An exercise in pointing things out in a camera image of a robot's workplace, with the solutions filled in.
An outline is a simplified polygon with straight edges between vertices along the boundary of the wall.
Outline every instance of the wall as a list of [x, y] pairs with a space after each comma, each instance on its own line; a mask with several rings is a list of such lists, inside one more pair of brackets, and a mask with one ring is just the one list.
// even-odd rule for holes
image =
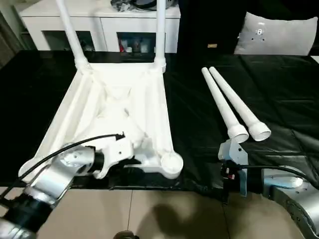
[[13, 5], [24, 2], [23, 0], [0, 0], [0, 11], [14, 34], [21, 41], [20, 32], [23, 30], [22, 22], [17, 15]]

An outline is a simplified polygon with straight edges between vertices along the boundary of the glass cabinet door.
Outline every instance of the glass cabinet door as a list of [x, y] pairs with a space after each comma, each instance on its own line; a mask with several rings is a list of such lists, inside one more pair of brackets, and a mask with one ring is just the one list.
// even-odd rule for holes
[[[70, 50], [59, 17], [23, 17], [23, 22], [38, 50]], [[72, 25], [85, 51], [107, 51], [98, 17], [71, 17]]]
[[154, 53], [156, 34], [150, 32], [117, 32], [119, 51]]
[[[65, 31], [42, 31], [50, 50], [67, 50], [71, 47]], [[91, 33], [89, 31], [76, 31], [83, 51], [95, 51]]]

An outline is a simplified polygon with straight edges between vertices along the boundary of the white plastic chair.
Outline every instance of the white plastic chair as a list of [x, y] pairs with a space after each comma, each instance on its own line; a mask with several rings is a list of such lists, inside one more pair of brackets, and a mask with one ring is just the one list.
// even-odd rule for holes
[[[122, 132], [134, 146], [138, 167], [176, 178], [183, 159], [174, 152], [167, 113], [163, 72], [166, 68], [165, 0], [157, 3], [156, 56], [153, 63], [89, 63], [71, 24], [64, 0], [56, 0], [75, 58], [77, 72], [33, 159], [19, 175], [64, 144]], [[98, 149], [109, 139], [89, 143]], [[30, 181], [38, 167], [25, 178]]]

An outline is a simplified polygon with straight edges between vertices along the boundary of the white plastic tube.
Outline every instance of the white plastic tube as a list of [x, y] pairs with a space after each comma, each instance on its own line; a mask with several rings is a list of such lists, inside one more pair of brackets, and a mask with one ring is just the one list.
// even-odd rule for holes
[[217, 104], [217, 107], [221, 113], [221, 116], [223, 117], [223, 120], [227, 126], [227, 133], [230, 138], [233, 138], [238, 143], [245, 142], [249, 134], [245, 127], [241, 125], [236, 116], [234, 115], [233, 111], [229, 107], [227, 101], [225, 100], [223, 94], [219, 90], [217, 84], [215, 83], [214, 79], [210, 75], [208, 69], [206, 67], [201, 69], [201, 72], [204, 75], [204, 78], [206, 80], [206, 83], [208, 84], [208, 87], [210, 89], [211, 94], [214, 97], [214, 100]]
[[60, 17], [65, 28], [65, 33], [74, 55], [75, 66], [77, 69], [87, 67], [89, 65], [89, 62], [84, 56], [80, 41], [71, 23], [71, 18], [66, 8], [65, 2], [64, 0], [56, 0], [56, 4], [58, 5]]
[[166, 0], [157, 1], [157, 30], [156, 30], [156, 49], [154, 63], [162, 68], [164, 73], [166, 70], [165, 60], [165, 10]]
[[214, 67], [210, 67], [209, 72], [212, 74], [219, 87], [247, 125], [252, 138], [255, 141], [263, 141], [267, 139], [271, 135], [270, 129], [263, 122], [260, 122], [259, 119], [257, 119], [254, 113], [252, 113], [252, 111], [246, 106], [246, 104]]

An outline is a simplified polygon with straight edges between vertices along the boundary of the white pillow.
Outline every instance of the white pillow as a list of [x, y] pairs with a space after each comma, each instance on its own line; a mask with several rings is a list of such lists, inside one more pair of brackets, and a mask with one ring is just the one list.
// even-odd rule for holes
[[235, 54], [308, 55], [317, 31], [318, 18], [269, 20], [247, 13]]

